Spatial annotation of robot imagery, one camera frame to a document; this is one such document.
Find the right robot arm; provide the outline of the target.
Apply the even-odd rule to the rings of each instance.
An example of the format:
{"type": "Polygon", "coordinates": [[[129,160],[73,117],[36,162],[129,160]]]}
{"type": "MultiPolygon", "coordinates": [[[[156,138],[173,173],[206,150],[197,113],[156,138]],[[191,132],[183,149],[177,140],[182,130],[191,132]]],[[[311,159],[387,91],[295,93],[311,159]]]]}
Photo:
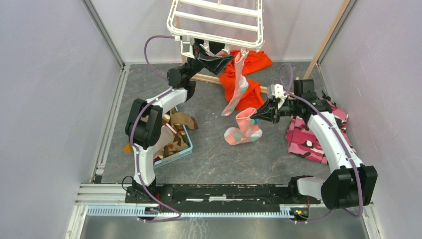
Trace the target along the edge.
{"type": "Polygon", "coordinates": [[[270,85],[267,101],[252,119],[278,123],[280,117],[301,117],[320,143],[330,175],[327,179],[293,177],[287,190],[289,200],[300,203],[310,196],[323,201],[330,210],[369,205],[378,178],[375,167],[366,166],[353,152],[328,101],[317,96],[313,80],[294,80],[293,85],[293,94],[280,84],[270,85]]]}

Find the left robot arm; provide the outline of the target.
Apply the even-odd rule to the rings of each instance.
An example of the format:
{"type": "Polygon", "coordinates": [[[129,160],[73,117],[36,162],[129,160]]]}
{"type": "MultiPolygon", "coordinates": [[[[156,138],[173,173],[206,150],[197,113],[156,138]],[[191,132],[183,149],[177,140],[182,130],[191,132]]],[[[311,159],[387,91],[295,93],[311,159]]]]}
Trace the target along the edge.
{"type": "Polygon", "coordinates": [[[193,42],[182,43],[182,46],[187,46],[192,55],[184,64],[167,71],[165,79],[170,88],[148,100],[136,99],[125,127],[134,153],[132,188],[145,203],[156,198],[153,149],[161,136],[163,115],[194,95],[194,75],[202,69],[217,75],[233,59],[227,53],[229,46],[224,43],[194,39],[193,42]]]}

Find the brown tan sock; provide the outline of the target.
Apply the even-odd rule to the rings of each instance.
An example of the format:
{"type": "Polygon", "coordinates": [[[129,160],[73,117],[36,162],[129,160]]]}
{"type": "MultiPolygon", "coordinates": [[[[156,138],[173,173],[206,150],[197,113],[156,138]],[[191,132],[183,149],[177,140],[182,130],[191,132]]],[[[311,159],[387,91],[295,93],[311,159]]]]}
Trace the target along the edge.
{"type": "Polygon", "coordinates": [[[184,112],[170,113],[170,120],[173,124],[186,125],[189,129],[199,129],[196,119],[184,112]]]}

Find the pink sock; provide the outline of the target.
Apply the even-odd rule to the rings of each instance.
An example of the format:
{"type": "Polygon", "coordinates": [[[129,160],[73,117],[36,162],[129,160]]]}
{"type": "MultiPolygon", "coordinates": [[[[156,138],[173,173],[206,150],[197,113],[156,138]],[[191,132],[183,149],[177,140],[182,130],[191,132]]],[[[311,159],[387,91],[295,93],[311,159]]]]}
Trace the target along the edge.
{"type": "Polygon", "coordinates": [[[234,88],[230,101],[221,113],[222,116],[229,116],[235,110],[249,87],[249,84],[242,73],[246,56],[247,52],[244,54],[241,51],[238,52],[223,74],[226,77],[226,82],[231,83],[231,86],[234,88]]]}
{"type": "Polygon", "coordinates": [[[251,118],[256,112],[256,108],[247,108],[236,115],[238,127],[230,127],[224,133],[224,140],[229,145],[255,142],[262,136],[258,121],[251,118]]]}

